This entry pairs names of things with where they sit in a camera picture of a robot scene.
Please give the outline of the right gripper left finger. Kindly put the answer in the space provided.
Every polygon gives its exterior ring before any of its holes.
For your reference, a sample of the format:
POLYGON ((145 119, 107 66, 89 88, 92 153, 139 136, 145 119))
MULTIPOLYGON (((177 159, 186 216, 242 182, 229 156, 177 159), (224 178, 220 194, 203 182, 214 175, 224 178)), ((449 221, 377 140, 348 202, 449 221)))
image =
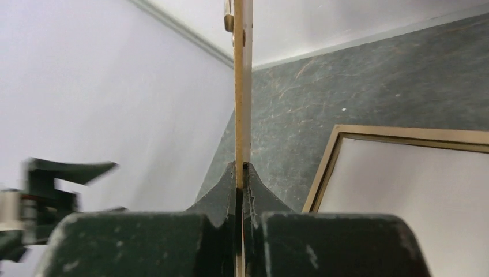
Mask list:
POLYGON ((36 276, 234 276, 235 163, 183 212, 65 217, 36 276))

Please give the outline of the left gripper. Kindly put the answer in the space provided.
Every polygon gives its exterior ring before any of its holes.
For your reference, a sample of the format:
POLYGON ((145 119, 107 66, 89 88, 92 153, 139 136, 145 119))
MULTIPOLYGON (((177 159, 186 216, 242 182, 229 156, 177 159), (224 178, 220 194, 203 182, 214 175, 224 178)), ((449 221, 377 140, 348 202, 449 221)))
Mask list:
POLYGON ((59 221, 78 211, 77 195, 57 189, 56 179, 87 185, 117 166, 31 158, 25 188, 1 190, 1 260, 19 262, 28 246, 45 245, 59 221))

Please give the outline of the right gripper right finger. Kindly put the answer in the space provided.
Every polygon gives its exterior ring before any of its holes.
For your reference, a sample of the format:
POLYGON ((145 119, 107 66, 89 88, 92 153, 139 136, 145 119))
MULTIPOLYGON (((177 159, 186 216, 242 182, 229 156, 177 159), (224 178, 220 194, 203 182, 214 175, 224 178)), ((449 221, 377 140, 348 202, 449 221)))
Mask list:
POLYGON ((247 276, 429 276, 413 231, 389 214, 297 213, 243 166, 247 276))

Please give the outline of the black wooden picture frame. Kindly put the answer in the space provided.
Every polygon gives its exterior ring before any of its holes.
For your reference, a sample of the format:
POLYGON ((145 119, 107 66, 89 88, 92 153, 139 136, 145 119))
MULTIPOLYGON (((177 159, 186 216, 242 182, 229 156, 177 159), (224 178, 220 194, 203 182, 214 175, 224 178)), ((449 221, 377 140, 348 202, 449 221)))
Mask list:
POLYGON ((335 125, 302 208, 303 212, 318 212, 336 165, 342 140, 350 138, 416 147, 488 153, 488 132, 486 131, 335 125))

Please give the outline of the brown frame backing board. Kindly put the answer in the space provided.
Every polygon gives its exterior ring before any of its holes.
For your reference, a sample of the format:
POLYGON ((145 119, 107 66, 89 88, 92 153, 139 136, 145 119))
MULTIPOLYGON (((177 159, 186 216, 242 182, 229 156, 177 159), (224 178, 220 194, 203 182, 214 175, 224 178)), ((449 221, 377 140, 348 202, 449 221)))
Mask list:
POLYGON ((246 276, 244 200, 251 159, 253 1, 225 1, 224 27, 232 33, 235 78, 236 276, 246 276))

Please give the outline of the glossy photo print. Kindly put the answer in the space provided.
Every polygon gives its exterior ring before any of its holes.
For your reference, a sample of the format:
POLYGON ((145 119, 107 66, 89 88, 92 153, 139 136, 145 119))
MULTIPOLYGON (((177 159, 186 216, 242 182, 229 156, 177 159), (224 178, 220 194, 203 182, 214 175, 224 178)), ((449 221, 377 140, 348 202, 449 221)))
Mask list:
POLYGON ((395 214, 433 276, 488 275, 488 155, 346 138, 320 212, 395 214))

